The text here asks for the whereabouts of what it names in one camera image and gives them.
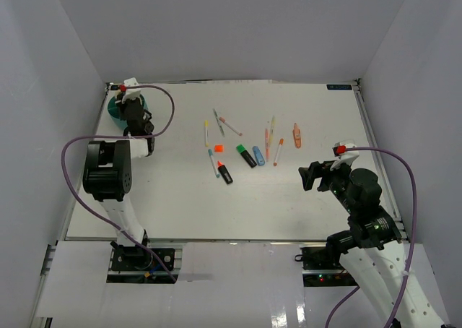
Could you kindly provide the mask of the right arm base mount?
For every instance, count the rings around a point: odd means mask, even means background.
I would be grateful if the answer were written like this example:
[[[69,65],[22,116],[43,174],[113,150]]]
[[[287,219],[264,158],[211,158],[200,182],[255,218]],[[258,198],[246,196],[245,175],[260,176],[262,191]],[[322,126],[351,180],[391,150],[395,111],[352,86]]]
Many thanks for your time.
[[[334,263],[324,247],[303,247],[294,256],[302,265],[303,284],[306,288],[356,286],[353,277]]]

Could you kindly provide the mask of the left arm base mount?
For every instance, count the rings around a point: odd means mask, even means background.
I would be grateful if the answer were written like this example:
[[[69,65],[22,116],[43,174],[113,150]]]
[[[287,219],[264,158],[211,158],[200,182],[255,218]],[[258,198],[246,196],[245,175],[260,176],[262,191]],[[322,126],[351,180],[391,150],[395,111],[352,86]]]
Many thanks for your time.
[[[172,273],[173,279],[158,260],[146,250],[138,246],[122,246],[115,241],[110,245],[112,253],[106,283],[156,285],[174,284],[178,279],[178,272],[175,271],[174,248],[151,249]]]

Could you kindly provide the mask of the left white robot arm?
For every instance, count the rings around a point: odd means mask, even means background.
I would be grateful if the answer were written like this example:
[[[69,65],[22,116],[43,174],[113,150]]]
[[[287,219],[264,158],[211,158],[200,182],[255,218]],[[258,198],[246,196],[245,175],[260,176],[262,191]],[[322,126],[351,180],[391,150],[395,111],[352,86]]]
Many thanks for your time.
[[[131,247],[127,257],[130,264],[136,269],[146,269],[152,263],[153,253],[145,247],[147,232],[139,223],[128,194],[133,183],[131,161],[154,152],[155,139],[150,137],[154,131],[152,114],[143,97],[125,102],[116,100],[114,105],[119,119],[126,122],[123,134],[133,138],[89,142],[83,187],[100,203],[109,221],[118,226],[116,246]]]

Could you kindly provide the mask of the pink capped white marker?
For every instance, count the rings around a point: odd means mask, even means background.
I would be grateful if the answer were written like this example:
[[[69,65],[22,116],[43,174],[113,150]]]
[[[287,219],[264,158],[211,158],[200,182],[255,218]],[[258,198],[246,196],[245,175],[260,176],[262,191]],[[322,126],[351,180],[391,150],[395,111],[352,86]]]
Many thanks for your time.
[[[236,133],[238,136],[242,136],[243,133],[238,130],[236,127],[234,127],[231,123],[229,123],[225,118],[223,118],[222,116],[219,117],[219,120],[226,126],[228,127],[229,129],[231,129],[234,133]]]

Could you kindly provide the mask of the teal capped white marker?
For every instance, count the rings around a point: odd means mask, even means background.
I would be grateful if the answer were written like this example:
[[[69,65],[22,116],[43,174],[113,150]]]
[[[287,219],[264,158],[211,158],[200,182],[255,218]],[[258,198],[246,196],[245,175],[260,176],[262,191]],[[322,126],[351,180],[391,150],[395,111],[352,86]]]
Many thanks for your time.
[[[212,149],[208,149],[208,155],[209,155],[209,159],[212,163],[212,167],[213,167],[213,170],[214,170],[214,175],[219,178],[220,177],[220,174],[219,174],[219,171],[218,171],[218,168],[217,168],[217,164],[215,163],[215,159],[214,159],[214,155],[213,155],[213,152],[212,152]]]

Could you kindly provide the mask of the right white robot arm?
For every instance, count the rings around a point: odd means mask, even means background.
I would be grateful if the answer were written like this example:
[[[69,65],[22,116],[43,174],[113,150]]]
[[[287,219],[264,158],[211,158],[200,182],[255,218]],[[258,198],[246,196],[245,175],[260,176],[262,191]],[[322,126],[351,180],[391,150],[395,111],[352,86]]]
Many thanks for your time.
[[[313,162],[298,172],[304,190],[319,179],[318,191],[331,192],[348,212],[348,230],[327,238],[326,260],[353,277],[385,325],[444,327],[416,275],[406,268],[410,257],[395,221],[380,204],[376,174],[333,161]]]

